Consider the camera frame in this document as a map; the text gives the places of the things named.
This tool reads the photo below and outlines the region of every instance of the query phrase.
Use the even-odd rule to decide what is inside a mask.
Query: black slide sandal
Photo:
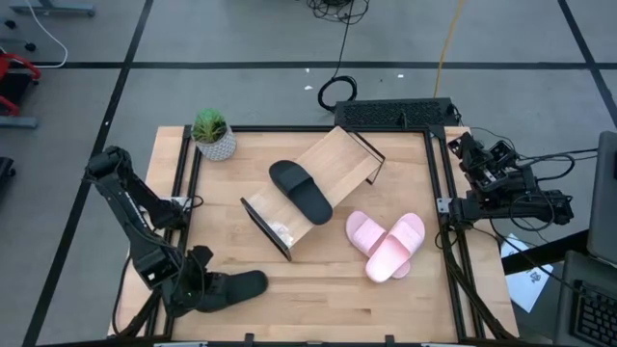
[[[330,221],[332,207],[303,167],[289,160],[281,160],[272,164],[269,172],[277,188],[311,223],[320,226]]]
[[[261,271],[253,270],[237,275],[208,273],[208,289],[195,309],[215,312],[252,299],[268,288],[268,279]]]

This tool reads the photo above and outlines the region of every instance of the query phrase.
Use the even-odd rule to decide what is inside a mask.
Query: black floor stripe
[[[57,62],[36,62],[36,65],[55,65]],[[342,62],[344,68],[410,68],[435,69],[437,62]],[[123,68],[124,62],[74,62],[63,68]],[[516,62],[446,62],[444,69],[487,70],[573,70],[617,69],[617,63],[516,63]],[[336,62],[132,62],[130,68],[140,69],[257,69],[257,68],[336,68]]]
[[[559,7],[563,12],[563,15],[566,17],[566,21],[568,22],[568,26],[570,26],[570,30],[572,31],[572,35],[575,37],[575,41],[577,42],[578,49],[580,49],[580,53],[585,59],[585,63],[590,66],[591,75],[596,82],[596,87],[598,87],[598,92],[604,101],[604,105],[608,110],[610,117],[613,119],[615,125],[617,125],[617,106],[615,105],[615,99],[613,98],[610,89],[606,85],[602,73],[599,70],[599,65],[596,64],[593,55],[591,54],[591,50],[589,50],[589,46],[587,42],[585,42],[585,38],[583,37],[580,29],[578,28],[577,21],[575,20],[572,11],[570,10],[570,6],[566,0],[558,0]],[[606,69],[608,67],[614,66],[614,64],[603,65]]]
[[[103,149],[103,146],[105,145],[105,141],[109,133],[109,128],[112,124],[112,120],[114,119],[114,115],[116,114],[122,91],[126,83],[126,78],[128,77],[130,63],[135,58],[135,53],[137,52],[139,41],[142,38],[142,34],[144,33],[146,21],[148,20],[148,15],[150,13],[150,9],[152,8],[152,1],[153,0],[147,0],[142,9],[142,14],[140,15],[137,27],[135,28],[135,32],[133,33],[133,38],[128,47],[128,51],[126,52],[124,62],[122,63],[118,81],[116,82],[116,86],[114,87],[114,91],[112,92],[111,98],[109,100],[107,110],[105,111],[105,116],[103,117],[103,121],[101,122],[100,128],[98,130],[98,135],[96,136],[96,140],[94,141],[92,155],[100,153]],[[90,184],[82,181],[82,183],[79,185],[79,190],[77,191],[75,202],[70,209],[67,225],[65,226],[62,238],[60,239],[60,245],[58,246],[58,250],[54,255],[54,259],[51,263],[51,268],[49,270],[49,273],[47,274],[47,278],[45,279],[45,284],[43,285],[42,292],[37,302],[37,306],[30,321],[30,325],[28,326],[28,331],[26,332],[26,335],[24,337],[22,344],[23,346],[30,347],[36,346],[37,344],[40,330],[42,329],[43,323],[45,321],[45,316],[47,315],[49,305],[51,304],[51,300],[54,296],[54,291],[56,290],[58,280],[60,279],[60,275],[62,274],[63,267],[67,260],[68,250],[75,235],[75,231],[77,230],[77,225],[79,223],[81,213],[84,209],[84,205],[86,203],[86,198],[88,197],[89,191]]]
[[[136,62],[131,68],[160,69],[251,69],[251,68],[336,68],[337,62],[238,62],[181,63]],[[342,62],[343,68],[414,68],[435,69],[437,62]],[[444,63],[444,69],[586,69],[586,63]]]

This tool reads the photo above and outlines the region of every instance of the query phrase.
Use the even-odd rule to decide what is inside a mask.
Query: white paper
[[[508,235],[508,241],[512,242],[512,244],[521,251],[528,249],[528,246],[519,241],[514,234]],[[514,247],[508,245],[506,242],[501,246],[502,258],[511,254],[517,254],[518,252],[519,251],[515,250]],[[551,265],[544,265],[542,268],[552,273]],[[540,293],[542,293],[542,289],[547,284],[549,275],[535,267],[518,274],[508,275],[505,277],[505,280],[508,283],[510,299],[529,313],[536,304]]]

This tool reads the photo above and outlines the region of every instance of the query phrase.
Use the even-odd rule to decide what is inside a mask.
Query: white plant pot
[[[235,152],[235,135],[233,135],[231,127],[228,125],[228,130],[219,141],[212,144],[195,141],[195,144],[206,158],[221,161],[228,159]]]

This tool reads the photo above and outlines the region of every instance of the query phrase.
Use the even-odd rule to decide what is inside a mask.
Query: succulent
[[[212,144],[225,135],[228,126],[219,110],[203,109],[197,114],[192,135],[197,142]]]

